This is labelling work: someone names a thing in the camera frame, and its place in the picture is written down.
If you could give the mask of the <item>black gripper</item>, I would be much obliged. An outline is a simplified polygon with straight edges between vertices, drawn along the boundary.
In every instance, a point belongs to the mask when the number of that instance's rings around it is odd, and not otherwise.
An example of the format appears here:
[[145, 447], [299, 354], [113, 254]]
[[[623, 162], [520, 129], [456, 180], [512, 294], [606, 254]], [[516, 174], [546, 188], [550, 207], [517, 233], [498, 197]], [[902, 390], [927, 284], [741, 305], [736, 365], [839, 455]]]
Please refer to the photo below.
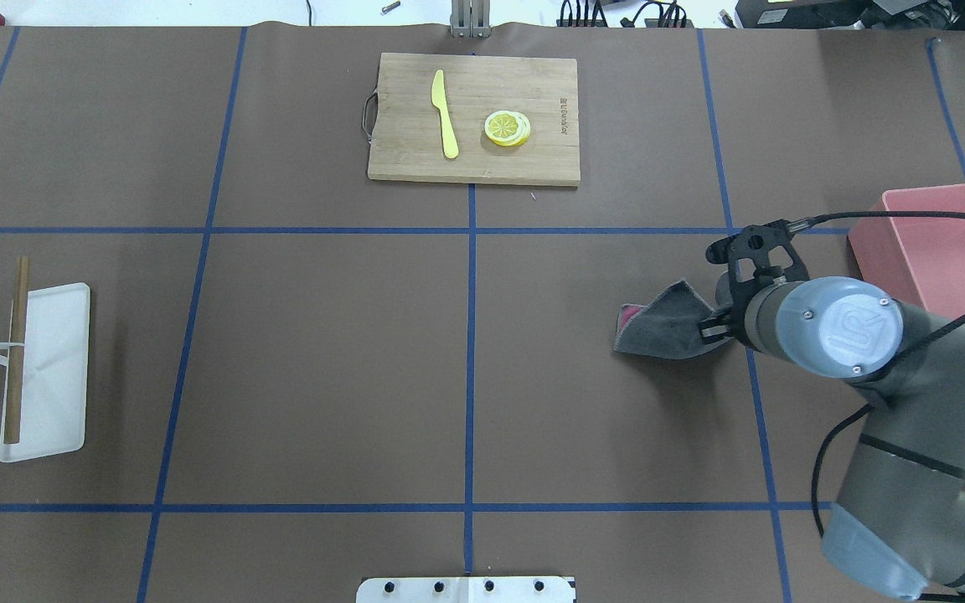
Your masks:
[[699, 322], [700, 341], [705, 346], [738, 340], [743, 346], [755, 346], [746, 319], [750, 316], [751, 298], [756, 294], [756, 278], [742, 280], [735, 272], [724, 272], [714, 287], [717, 308]]

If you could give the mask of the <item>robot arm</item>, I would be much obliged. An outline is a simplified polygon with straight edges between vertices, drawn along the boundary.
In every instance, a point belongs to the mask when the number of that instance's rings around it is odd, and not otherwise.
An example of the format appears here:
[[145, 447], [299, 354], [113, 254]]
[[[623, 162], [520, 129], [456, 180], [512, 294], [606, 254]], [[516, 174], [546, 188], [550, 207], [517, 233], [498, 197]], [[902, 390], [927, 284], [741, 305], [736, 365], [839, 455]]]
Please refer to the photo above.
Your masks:
[[887, 598], [965, 598], [965, 324], [938, 337], [946, 319], [850, 277], [738, 289], [715, 296], [743, 343], [868, 402], [823, 556]]

